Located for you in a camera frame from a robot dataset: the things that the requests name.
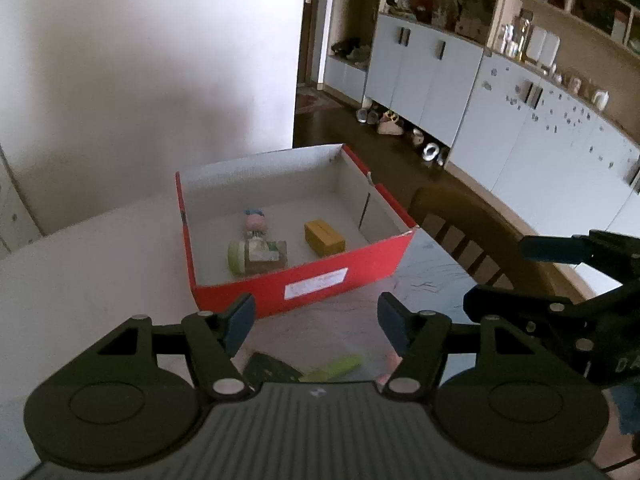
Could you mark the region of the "green tube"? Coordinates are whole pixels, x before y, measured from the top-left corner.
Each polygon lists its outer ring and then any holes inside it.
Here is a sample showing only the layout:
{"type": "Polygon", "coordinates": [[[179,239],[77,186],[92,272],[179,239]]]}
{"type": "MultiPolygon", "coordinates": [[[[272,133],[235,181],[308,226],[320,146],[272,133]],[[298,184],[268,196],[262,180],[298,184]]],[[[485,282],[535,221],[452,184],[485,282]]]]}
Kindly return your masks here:
{"type": "Polygon", "coordinates": [[[303,374],[298,378],[298,381],[308,382],[308,384],[311,382],[333,382],[334,379],[353,372],[361,364],[362,357],[358,356],[358,354],[343,356],[303,374]]]}

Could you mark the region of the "wooden chair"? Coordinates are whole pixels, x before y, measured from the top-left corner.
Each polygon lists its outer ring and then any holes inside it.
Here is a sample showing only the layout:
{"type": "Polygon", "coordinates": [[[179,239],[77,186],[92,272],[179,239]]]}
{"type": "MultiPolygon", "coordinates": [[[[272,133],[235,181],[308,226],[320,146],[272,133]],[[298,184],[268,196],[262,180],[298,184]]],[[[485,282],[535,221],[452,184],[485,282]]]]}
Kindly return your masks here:
{"type": "Polygon", "coordinates": [[[408,213],[476,284],[574,302],[586,298],[554,264],[525,259],[518,250],[521,234],[463,186],[422,186],[408,213]]]}

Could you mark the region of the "pink doll figure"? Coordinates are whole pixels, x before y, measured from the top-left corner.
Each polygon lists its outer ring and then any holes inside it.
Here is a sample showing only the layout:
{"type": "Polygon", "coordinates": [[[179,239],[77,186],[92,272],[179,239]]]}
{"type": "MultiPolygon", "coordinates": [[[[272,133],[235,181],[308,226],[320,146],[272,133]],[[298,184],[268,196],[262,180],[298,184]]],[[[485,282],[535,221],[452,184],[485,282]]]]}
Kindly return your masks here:
{"type": "Polygon", "coordinates": [[[250,238],[264,238],[268,233],[268,222],[265,214],[258,209],[247,209],[244,211],[244,235],[250,238]]]}

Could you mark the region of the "red cardboard shoe box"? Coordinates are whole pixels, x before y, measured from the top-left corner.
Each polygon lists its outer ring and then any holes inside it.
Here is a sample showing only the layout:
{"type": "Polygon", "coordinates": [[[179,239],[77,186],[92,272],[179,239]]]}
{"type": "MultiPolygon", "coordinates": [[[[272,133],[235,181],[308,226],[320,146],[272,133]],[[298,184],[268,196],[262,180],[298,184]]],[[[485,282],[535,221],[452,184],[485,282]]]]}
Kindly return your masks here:
{"type": "Polygon", "coordinates": [[[175,176],[189,286],[203,311],[220,312],[243,292],[257,314],[293,310],[391,276],[416,222],[345,144],[292,148],[215,162],[175,176]],[[244,211],[261,210],[267,240],[285,242],[285,269],[236,276],[231,242],[244,240],[244,211]],[[318,257],[304,224],[321,219],[346,249],[318,257]]]}

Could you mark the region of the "yellow small box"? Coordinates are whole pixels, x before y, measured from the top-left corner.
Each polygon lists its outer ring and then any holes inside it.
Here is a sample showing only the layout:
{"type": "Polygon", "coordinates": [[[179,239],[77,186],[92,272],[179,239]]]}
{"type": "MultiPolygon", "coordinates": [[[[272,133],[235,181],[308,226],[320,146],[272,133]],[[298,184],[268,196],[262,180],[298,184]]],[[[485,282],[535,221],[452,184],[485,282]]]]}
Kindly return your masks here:
{"type": "Polygon", "coordinates": [[[346,249],[346,240],[343,235],[324,220],[306,222],[304,234],[307,244],[320,258],[340,254],[346,249]]]}

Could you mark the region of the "white kettle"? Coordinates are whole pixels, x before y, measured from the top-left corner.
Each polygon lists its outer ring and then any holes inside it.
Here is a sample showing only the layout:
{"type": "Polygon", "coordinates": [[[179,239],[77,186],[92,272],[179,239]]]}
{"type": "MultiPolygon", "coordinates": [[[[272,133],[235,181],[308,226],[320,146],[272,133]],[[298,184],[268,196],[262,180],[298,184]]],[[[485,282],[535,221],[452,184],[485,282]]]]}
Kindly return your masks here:
{"type": "Polygon", "coordinates": [[[606,90],[597,89],[595,92],[593,92],[591,103],[599,112],[603,112],[605,110],[605,107],[608,105],[609,98],[610,95],[606,90]]]}

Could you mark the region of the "white wall cabinet unit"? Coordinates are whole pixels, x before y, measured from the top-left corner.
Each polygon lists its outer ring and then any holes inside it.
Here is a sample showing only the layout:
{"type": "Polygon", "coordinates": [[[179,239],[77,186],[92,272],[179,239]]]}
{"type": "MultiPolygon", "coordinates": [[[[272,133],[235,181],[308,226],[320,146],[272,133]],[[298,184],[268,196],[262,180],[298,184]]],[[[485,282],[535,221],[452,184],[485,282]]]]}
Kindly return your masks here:
{"type": "Polygon", "coordinates": [[[577,1],[336,0],[331,36],[367,48],[349,99],[445,145],[536,232],[637,235],[639,61],[577,1]]]}

